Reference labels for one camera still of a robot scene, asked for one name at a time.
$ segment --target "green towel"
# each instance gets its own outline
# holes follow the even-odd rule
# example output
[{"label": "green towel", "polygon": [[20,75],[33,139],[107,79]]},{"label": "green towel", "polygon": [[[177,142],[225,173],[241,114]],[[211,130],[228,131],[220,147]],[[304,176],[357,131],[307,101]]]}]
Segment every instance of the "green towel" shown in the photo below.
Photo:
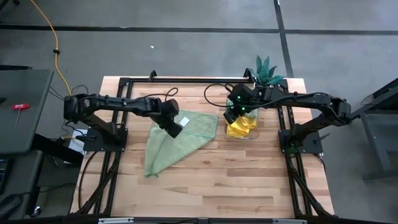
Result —
[{"label": "green towel", "polygon": [[153,123],[145,150],[146,177],[157,175],[215,138],[218,116],[180,111],[174,121],[180,124],[187,118],[189,122],[175,139]]}]

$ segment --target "black table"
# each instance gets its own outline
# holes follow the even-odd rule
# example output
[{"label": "black table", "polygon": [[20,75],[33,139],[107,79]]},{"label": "black table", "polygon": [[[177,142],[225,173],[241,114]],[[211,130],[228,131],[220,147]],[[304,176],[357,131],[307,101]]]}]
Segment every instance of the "black table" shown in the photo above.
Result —
[{"label": "black table", "polygon": [[[52,77],[50,70],[0,71],[0,98],[6,98],[0,103],[0,157],[14,158],[0,201],[10,194],[30,192],[22,196],[22,204],[10,219],[32,213],[39,194],[37,181],[44,154],[77,165],[83,160],[79,152],[35,133]],[[28,103],[30,108],[21,111],[16,126],[18,111],[12,105],[21,103]]]},{"label": "black table", "polygon": [[[53,72],[50,70],[0,71],[0,156],[14,156],[38,149],[73,164],[81,164],[83,156],[67,147],[36,134],[45,99],[50,88]],[[16,104],[28,103],[22,110],[16,126]]]},{"label": "black table", "polygon": [[40,151],[31,151],[15,158],[6,188],[2,195],[0,195],[0,201],[10,194],[30,193],[22,195],[22,203],[10,215],[9,220],[21,219],[26,213],[32,213],[35,203],[31,202],[38,193],[34,192],[34,190],[42,161],[43,152]]}]

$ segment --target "wooden tabletop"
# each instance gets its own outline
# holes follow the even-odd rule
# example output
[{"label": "wooden tabletop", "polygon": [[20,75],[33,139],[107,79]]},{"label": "wooden tabletop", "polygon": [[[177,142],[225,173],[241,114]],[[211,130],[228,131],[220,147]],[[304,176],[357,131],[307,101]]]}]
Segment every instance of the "wooden tabletop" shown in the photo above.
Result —
[{"label": "wooden tabletop", "polygon": [[[116,96],[119,78],[104,77],[100,94]],[[290,78],[287,81],[289,91],[306,92],[303,79]],[[152,121],[130,113],[127,119],[129,136],[120,161],[112,216],[294,217],[286,163],[279,149],[277,131],[280,127],[276,109],[259,110],[258,138],[233,139],[224,132],[225,108],[205,101],[203,91],[206,86],[208,84],[202,83],[134,84],[133,98],[166,93],[177,87],[179,92],[174,98],[181,110],[215,114],[220,121],[214,140],[162,171],[159,177],[145,178],[144,153]],[[226,95],[227,91],[220,86],[211,87],[207,94],[210,101],[221,105],[225,104]],[[293,111],[297,123],[312,119],[309,109],[293,108]],[[111,121],[111,111],[98,111],[96,114],[105,121]],[[289,128],[289,122],[286,120],[285,123]],[[81,169],[88,157],[85,156]],[[104,153],[97,153],[88,165],[82,184],[83,203],[98,185],[103,157]],[[324,208],[333,213],[321,162],[314,155],[303,154],[303,164],[309,189]],[[297,192],[300,208],[304,211],[302,192]],[[76,191],[71,212],[77,208]]]}]

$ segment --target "gray floor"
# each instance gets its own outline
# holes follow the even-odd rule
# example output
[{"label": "gray floor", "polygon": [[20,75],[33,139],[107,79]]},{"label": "gray floor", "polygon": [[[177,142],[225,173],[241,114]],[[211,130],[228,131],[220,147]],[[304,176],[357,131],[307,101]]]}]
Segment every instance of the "gray floor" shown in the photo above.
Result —
[{"label": "gray floor", "polygon": [[[36,3],[56,25],[278,28],[272,0],[117,0]],[[395,0],[280,0],[286,29],[398,30]],[[0,21],[45,25],[29,1],[8,5]],[[58,32],[60,69],[71,86],[100,89],[105,75],[199,75],[240,77],[255,66],[256,55],[270,55],[285,75],[279,34],[174,32]],[[294,77],[308,91],[347,98],[353,109],[361,100],[397,78],[398,36],[287,35]],[[47,31],[0,30],[0,64],[53,69],[53,35]],[[57,76],[52,86],[66,89]],[[63,103],[49,96],[39,124],[47,137],[63,134]],[[380,169],[362,124],[355,121],[323,142],[326,175],[335,213],[345,218],[398,222],[398,181],[365,184],[364,174]],[[75,169],[70,180],[76,177]],[[67,212],[71,194],[59,189],[44,195],[43,216]]]}]

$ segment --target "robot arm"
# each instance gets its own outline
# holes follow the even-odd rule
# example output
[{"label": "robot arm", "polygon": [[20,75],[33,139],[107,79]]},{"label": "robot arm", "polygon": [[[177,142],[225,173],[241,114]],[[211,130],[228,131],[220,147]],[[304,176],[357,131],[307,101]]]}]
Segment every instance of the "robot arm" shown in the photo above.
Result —
[{"label": "robot arm", "polygon": [[81,121],[98,130],[103,136],[110,136],[117,140],[116,124],[106,123],[95,116],[93,113],[98,110],[128,111],[137,116],[149,117],[173,138],[177,137],[182,130],[181,126],[174,123],[174,117],[179,112],[178,103],[174,99],[162,102],[159,98],[153,97],[132,100],[98,94],[66,96],[63,117],[74,123]]},{"label": "robot arm", "polygon": [[294,146],[301,146],[307,135],[315,131],[329,125],[343,126],[350,121],[351,106],[345,100],[326,93],[285,93],[272,87],[255,87],[252,90],[246,85],[238,84],[234,86],[228,98],[233,102],[233,107],[224,113],[229,124],[234,123],[238,116],[257,108],[296,106],[320,110],[322,114],[317,118],[304,124],[294,124],[290,129],[289,144]]}]

